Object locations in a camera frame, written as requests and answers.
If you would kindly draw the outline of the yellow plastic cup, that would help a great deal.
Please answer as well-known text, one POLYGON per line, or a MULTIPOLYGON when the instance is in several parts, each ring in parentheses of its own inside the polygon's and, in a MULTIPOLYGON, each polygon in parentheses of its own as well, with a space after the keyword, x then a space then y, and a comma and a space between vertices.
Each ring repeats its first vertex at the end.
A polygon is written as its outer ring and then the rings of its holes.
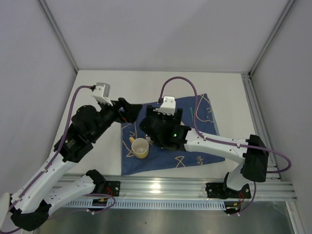
POLYGON ((137 158, 144 159, 147 157, 149 153, 149 143, 146 139, 144 138, 134 139, 131 136, 129 137, 129 141, 131 142, 131 150, 137 158))

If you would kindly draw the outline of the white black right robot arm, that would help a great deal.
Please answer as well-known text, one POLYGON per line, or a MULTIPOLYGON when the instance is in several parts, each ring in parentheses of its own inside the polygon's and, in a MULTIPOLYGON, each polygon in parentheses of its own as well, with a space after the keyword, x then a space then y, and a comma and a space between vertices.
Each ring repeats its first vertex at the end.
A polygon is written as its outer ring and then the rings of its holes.
POLYGON ((233 139, 201 133, 181 125, 182 113, 179 108, 172 115, 166 115, 149 105, 139 128, 163 150, 206 153, 236 162, 238 166, 226 174, 222 184, 222 192, 227 197, 235 196, 249 182, 266 181, 269 154, 259 136, 233 139))

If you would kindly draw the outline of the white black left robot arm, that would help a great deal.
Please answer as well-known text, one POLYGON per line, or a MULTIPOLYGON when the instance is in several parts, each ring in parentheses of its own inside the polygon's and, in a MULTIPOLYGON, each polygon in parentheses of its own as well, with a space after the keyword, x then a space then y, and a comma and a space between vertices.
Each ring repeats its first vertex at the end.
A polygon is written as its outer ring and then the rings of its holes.
POLYGON ((105 192, 106 179, 97 170, 89 170, 79 180, 58 190, 52 190, 58 180, 76 166, 92 149, 96 141, 114 123, 134 123, 142 109, 141 104, 129 104, 118 98, 112 104, 80 107, 68 116, 61 139, 53 153, 19 191, 10 197, 11 220, 18 228, 33 231, 49 216, 77 197, 105 192))

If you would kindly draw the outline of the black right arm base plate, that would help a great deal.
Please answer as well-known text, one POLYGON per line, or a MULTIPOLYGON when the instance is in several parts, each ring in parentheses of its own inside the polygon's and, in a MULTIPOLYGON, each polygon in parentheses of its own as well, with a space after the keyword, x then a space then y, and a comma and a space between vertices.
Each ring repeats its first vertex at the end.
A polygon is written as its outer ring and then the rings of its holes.
POLYGON ((245 184, 241 190, 235 191, 226 187, 225 183, 208 182, 205 191, 208 198, 228 199, 228 198, 252 198, 249 184, 245 184))

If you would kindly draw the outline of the metal spoon green handle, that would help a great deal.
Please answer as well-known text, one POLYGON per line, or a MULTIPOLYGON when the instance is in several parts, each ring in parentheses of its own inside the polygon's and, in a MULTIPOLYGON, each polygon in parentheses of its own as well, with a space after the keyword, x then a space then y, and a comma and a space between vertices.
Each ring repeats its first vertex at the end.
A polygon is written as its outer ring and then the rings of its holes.
POLYGON ((147 140, 147 142, 148 142, 149 144, 152 144, 152 143, 153 143, 153 141, 151 140, 151 138, 150 138, 149 136, 147 136, 145 139, 147 140))

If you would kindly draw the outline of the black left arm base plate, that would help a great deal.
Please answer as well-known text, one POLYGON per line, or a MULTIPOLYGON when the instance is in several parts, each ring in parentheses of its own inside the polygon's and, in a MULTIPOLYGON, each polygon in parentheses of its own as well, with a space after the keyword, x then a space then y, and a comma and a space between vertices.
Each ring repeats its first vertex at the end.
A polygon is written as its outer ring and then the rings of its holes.
POLYGON ((106 181, 104 185, 100 186, 100 189, 97 194, 106 194, 106 195, 111 195, 111 196, 119 196, 120 193, 120 186, 121 182, 120 181, 106 181))

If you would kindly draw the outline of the blue fish-pattern cloth placemat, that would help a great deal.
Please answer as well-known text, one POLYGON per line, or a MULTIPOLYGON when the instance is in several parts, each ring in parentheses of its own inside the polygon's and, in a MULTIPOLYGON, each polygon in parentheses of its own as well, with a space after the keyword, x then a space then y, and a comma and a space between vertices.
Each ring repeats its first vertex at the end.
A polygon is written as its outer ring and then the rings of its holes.
MULTIPOLYGON (((197 108, 194 108, 194 97, 181 97, 175 100, 176 107, 183 109, 181 124, 193 128, 194 123, 190 113, 190 107, 192 107, 199 131, 212 135, 219 135, 219 130, 208 95, 201 94, 197 97, 197 108)), ((134 139, 145 137, 145 134, 139 129, 139 123, 146 116, 147 105, 147 103, 143 105, 136 123, 124 123, 121 125, 121 174, 123 176, 129 176, 145 171, 202 166, 225 161, 222 157, 207 153, 182 151, 171 152, 152 144, 150 145, 149 154, 146 158, 137 158, 131 150, 129 137, 133 137, 134 139)))

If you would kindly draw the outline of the iridescent green fork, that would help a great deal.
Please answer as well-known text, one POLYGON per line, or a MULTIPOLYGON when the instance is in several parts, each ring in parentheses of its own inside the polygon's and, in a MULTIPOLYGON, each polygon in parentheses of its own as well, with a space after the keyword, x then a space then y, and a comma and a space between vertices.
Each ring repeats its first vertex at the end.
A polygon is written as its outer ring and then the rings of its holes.
POLYGON ((193 108, 192 107, 190 107, 190 113, 191 113, 192 121, 194 121, 194 113, 193 113, 193 108))

